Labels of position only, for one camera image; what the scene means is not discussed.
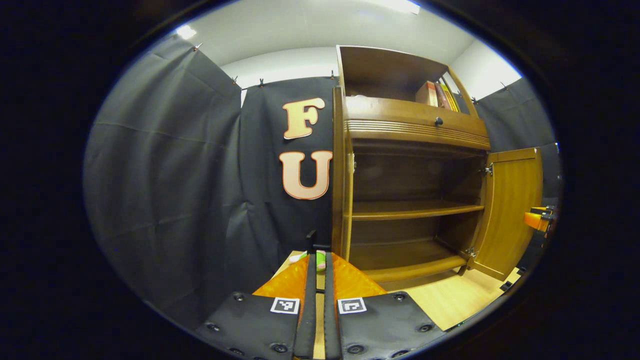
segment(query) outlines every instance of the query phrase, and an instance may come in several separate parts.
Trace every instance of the open cabinet door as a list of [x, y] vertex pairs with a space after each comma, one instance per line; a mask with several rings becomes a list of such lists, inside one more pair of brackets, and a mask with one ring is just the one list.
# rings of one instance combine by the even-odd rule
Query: open cabinet door
[[333, 88], [333, 187], [331, 251], [349, 261], [354, 156], [342, 109], [342, 88]]
[[504, 281], [524, 254], [534, 229], [524, 213], [542, 202], [538, 148], [495, 152], [487, 157], [486, 201], [470, 266]]

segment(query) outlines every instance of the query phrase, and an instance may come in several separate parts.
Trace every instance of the screw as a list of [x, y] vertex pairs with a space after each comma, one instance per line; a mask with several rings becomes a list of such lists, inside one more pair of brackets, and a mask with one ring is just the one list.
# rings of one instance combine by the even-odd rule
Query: screw
[[287, 347], [284, 346], [283, 344], [275, 344], [271, 347], [271, 349], [275, 352], [279, 352], [279, 353], [283, 353], [283, 352], [287, 352]]
[[207, 326], [207, 329], [211, 331], [220, 331], [220, 328], [214, 323], [208, 323], [206, 326]]
[[429, 330], [433, 329], [433, 326], [426, 323], [423, 326], [420, 326], [420, 328], [418, 329], [419, 332], [427, 332]]
[[348, 349], [347, 352], [349, 354], [359, 354], [361, 352], [364, 351], [364, 347], [362, 345], [351, 345]]
[[405, 355], [408, 352], [409, 351], [407, 351], [407, 350], [400, 350], [400, 351], [396, 352], [395, 354], [391, 355], [391, 357], [398, 357], [400, 355]]

